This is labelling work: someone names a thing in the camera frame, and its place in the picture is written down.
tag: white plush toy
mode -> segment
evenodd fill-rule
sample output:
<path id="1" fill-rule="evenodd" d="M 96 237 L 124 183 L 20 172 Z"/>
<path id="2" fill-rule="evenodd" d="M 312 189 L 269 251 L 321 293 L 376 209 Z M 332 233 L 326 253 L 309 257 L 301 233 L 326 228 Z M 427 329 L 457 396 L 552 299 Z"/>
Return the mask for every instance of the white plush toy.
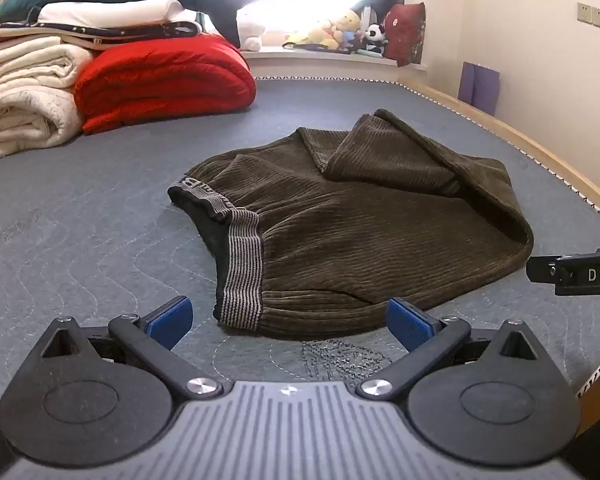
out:
<path id="1" fill-rule="evenodd" d="M 238 34 L 240 50 L 258 52 L 262 48 L 262 35 L 266 30 L 262 20 L 249 12 L 238 13 Z"/>

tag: red cushion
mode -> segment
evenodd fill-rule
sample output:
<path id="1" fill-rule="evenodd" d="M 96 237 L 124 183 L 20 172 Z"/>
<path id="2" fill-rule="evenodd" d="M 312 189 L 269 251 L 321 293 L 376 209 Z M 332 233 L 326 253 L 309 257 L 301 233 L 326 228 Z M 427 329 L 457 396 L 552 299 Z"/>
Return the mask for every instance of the red cushion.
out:
<path id="1" fill-rule="evenodd" d="M 421 54 L 424 39 L 424 4 L 395 4 L 384 17 L 384 34 L 389 41 L 384 56 L 395 59 L 398 66 L 412 62 Z"/>
<path id="2" fill-rule="evenodd" d="M 256 85 L 247 62 L 215 34 L 138 41 L 100 54 L 80 74 L 75 103 L 86 134 L 149 120 L 233 112 Z"/>

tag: purple folder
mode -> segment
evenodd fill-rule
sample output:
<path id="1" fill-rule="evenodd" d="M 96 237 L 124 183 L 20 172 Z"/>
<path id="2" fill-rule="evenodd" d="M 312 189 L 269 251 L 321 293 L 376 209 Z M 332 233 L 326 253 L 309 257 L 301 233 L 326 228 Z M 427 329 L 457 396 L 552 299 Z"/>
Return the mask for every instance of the purple folder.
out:
<path id="1" fill-rule="evenodd" d="M 458 90 L 460 101 L 493 115 L 496 111 L 499 93 L 500 72 L 464 62 Z"/>

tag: panda plush toy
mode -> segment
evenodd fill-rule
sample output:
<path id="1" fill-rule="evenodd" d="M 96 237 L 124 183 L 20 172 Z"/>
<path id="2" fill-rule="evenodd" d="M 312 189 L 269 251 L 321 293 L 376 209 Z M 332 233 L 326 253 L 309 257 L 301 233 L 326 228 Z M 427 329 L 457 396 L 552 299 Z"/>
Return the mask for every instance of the panda plush toy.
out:
<path id="1" fill-rule="evenodd" d="M 365 32 L 365 50 L 379 54 L 380 57 L 384 55 L 384 47 L 387 43 L 389 41 L 384 36 L 384 26 L 375 23 L 369 25 Z"/>

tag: triangular hole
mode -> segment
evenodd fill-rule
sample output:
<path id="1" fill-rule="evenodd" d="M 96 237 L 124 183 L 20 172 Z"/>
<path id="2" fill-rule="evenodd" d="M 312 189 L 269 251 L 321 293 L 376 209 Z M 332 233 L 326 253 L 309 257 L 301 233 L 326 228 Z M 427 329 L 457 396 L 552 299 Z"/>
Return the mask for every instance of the triangular hole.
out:
<path id="1" fill-rule="evenodd" d="M 60 357 L 78 353 L 78 345 L 69 334 L 68 330 L 58 330 L 51 340 L 51 343 L 45 348 L 42 357 Z"/>
<path id="2" fill-rule="evenodd" d="M 521 332 L 511 332 L 509 334 L 500 351 L 500 355 L 515 357 L 516 359 L 526 359 L 528 361 L 536 360 L 535 352 Z"/>

